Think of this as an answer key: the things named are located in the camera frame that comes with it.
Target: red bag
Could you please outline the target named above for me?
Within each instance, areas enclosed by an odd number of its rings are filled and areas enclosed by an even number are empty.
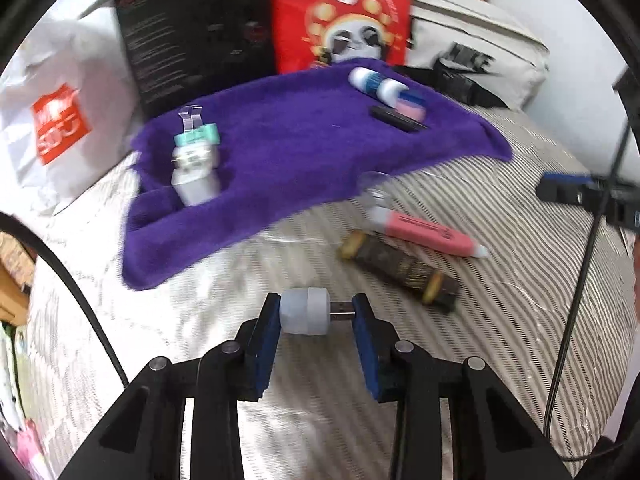
[[[354,57],[404,64],[409,0],[273,0],[278,72]]]

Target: red logo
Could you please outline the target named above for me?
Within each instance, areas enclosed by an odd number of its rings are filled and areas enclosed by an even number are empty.
[[[80,113],[76,93],[64,83],[43,95],[31,110],[36,129],[36,149],[43,164],[49,164],[91,131]]]

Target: black wire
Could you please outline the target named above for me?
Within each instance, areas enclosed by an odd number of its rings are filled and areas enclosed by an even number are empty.
[[[619,450],[625,444],[626,444],[626,441],[620,442],[620,444],[616,444],[615,446],[609,447],[609,449],[605,449],[604,451],[599,451],[599,452],[591,453],[591,454],[588,454],[588,455],[582,455],[582,456],[562,456],[562,455],[558,455],[558,456],[560,457],[560,460],[562,460],[563,462],[581,462],[582,460],[590,460],[591,458],[600,458],[600,457],[603,457],[605,455],[608,455],[609,453],[611,453],[613,451]]]
[[[611,195],[611,189],[616,182],[618,177],[618,170],[620,169],[620,165],[622,164],[622,158],[625,154],[626,145],[628,144],[628,138],[631,133],[631,124],[627,121],[624,133],[622,134],[622,138],[620,139],[620,143],[618,144],[618,150],[616,152],[615,160],[611,165],[611,170],[609,172],[609,176],[604,184],[604,190],[602,191],[602,198],[600,199],[600,203],[598,204],[598,209],[596,215],[593,217],[593,222],[591,223],[591,231],[589,232],[589,238],[587,240],[587,245],[584,249],[584,256],[582,258],[582,265],[580,266],[580,274],[578,275],[578,282],[575,285],[574,290],[574,298],[571,302],[571,308],[569,309],[569,314],[566,319],[566,324],[564,326],[564,333],[562,334],[562,341],[560,342],[560,349],[558,351],[558,358],[556,359],[556,368],[554,369],[553,378],[551,379],[551,387],[549,388],[549,396],[546,399],[546,408],[545,408],[545,421],[544,421],[544,433],[546,438],[550,440],[551,437],[551,420],[553,417],[554,404],[556,402],[556,395],[558,394],[558,388],[560,386],[560,379],[562,377],[562,368],[564,368],[564,361],[566,360],[566,355],[569,351],[569,346],[571,344],[571,335],[574,331],[575,321],[578,316],[578,311],[580,309],[580,301],[582,300],[582,293],[584,291],[584,285],[587,280],[587,273],[589,272],[589,266],[591,263],[591,256],[593,254],[593,249],[596,243],[596,237],[598,235],[598,229],[600,227],[600,220],[604,215],[607,202],[609,201],[609,197]]]
[[[71,274],[66,267],[62,264],[62,262],[58,259],[58,257],[53,253],[51,249],[44,243],[40,237],[31,231],[27,226],[18,222],[15,218],[0,212],[0,231],[4,231],[5,233],[11,235],[16,238],[21,244],[24,244],[28,247],[31,247],[38,253],[38,256],[41,257],[48,265],[53,269],[53,271],[57,274],[57,276],[62,280],[62,283],[65,284],[66,288],[68,288],[71,295],[80,305],[82,312],[87,318],[87,321],[91,325],[91,328],[94,329],[95,335],[98,336],[98,340],[102,344],[104,351],[107,352],[107,355],[111,361],[111,364],[116,370],[116,373],[120,377],[120,381],[122,382],[122,386],[125,388],[129,386],[129,380],[127,379],[127,375],[124,373],[124,369],[118,361],[118,357],[116,353],[113,351],[113,347],[111,343],[109,343],[109,339],[107,339],[104,330],[102,330],[102,326],[98,321],[98,318],[95,315],[95,312],[89,305],[89,302],[86,300],[82,290],[73,279]]]

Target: cartoon panda face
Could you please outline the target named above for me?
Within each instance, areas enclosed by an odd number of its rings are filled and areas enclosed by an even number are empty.
[[[324,35],[324,47],[331,52],[333,62],[355,57],[382,58],[384,30],[380,23],[362,16],[329,26]]]

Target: purple towel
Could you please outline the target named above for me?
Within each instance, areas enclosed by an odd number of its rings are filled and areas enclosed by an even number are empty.
[[[354,66],[419,92],[429,129],[406,134],[370,117],[376,101],[350,86]],[[511,158],[509,143],[490,123],[377,60],[260,79],[197,104],[202,119],[220,131],[222,193],[184,207],[170,185],[173,137],[182,132],[182,120],[173,111],[145,125],[133,143],[141,185],[122,255],[122,277],[135,290],[159,285],[297,211],[353,197],[365,171],[401,174],[469,155]]]

